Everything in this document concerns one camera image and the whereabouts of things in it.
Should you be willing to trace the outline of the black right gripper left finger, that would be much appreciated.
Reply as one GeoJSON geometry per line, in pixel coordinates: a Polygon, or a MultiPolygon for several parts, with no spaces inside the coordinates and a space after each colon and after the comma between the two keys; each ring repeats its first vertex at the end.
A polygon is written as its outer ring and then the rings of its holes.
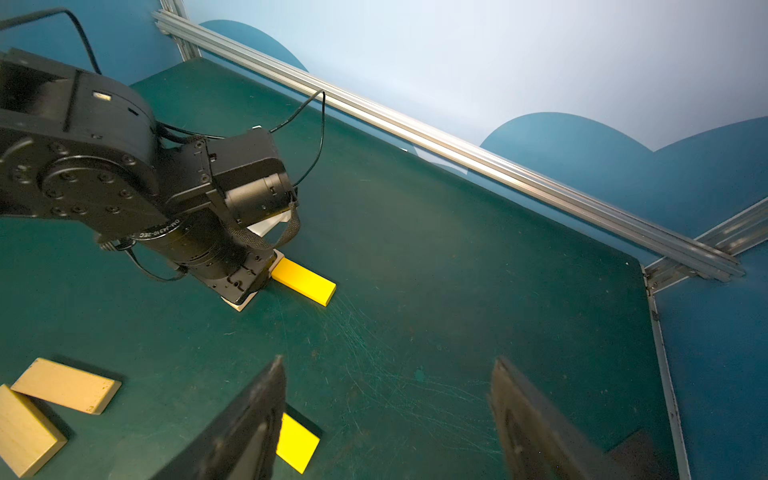
{"type": "Polygon", "coordinates": [[[278,355],[156,479],[270,479],[285,411],[286,373],[278,355]]]}

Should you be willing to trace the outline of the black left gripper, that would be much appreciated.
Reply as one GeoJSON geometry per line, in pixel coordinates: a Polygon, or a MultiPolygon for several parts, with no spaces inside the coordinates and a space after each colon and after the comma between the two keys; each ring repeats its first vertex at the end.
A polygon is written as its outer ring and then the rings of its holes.
{"type": "Polygon", "coordinates": [[[275,250],[249,251],[244,262],[228,276],[206,281],[230,306],[247,306],[271,278],[278,263],[275,250]]]}

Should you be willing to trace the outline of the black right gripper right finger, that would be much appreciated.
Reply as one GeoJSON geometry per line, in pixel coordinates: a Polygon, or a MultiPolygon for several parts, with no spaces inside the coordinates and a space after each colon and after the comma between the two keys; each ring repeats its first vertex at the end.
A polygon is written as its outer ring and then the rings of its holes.
{"type": "Polygon", "coordinates": [[[496,358],[489,401],[514,479],[628,479],[508,359],[496,358]]]}

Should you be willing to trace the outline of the yellow block bar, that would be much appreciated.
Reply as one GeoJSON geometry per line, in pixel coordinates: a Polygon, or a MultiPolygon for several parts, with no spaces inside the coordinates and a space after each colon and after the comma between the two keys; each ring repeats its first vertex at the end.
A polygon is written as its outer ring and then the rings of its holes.
{"type": "Polygon", "coordinates": [[[277,456],[299,474],[304,474],[320,444],[321,434],[309,421],[284,413],[277,456]]]}
{"type": "Polygon", "coordinates": [[[282,258],[276,264],[271,278],[323,307],[329,305],[337,288],[332,281],[288,258],[282,258]]]}

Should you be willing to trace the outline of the yellow block top bar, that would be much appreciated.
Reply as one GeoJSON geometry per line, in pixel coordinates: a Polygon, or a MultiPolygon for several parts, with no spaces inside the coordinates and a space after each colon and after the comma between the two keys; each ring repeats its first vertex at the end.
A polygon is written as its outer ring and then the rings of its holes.
{"type": "Polygon", "coordinates": [[[288,258],[282,258],[276,264],[271,278],[323,307],[329,305],[337,288],[332,281],[288,258]]]}

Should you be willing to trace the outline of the natural wood block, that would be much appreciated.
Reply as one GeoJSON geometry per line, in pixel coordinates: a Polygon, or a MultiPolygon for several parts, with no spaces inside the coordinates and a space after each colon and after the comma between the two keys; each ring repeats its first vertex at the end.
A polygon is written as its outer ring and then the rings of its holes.
{"type": "Polygon", "coordinates": [[[1,459],[18,478],[34,476],[66,443],[29,398],[1,385],[1,459]]]}
{"type": "Polygon", "coordinates": [[[119,380],[37,358],[11,390],[78,412],[101,415],[121,386],[119,380]]]}

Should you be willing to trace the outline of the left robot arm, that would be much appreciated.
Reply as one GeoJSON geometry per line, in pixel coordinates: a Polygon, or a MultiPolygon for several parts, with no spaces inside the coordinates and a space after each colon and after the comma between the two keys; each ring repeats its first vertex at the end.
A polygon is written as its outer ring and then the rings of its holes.
{"type": "Polygon", "coordinates": [[[101,248],[142,245],[235,307],[298,232],[272,135],[178,136],[130,87],[12,49],[1,56],[1,212],[62,219],[101,248]]]}

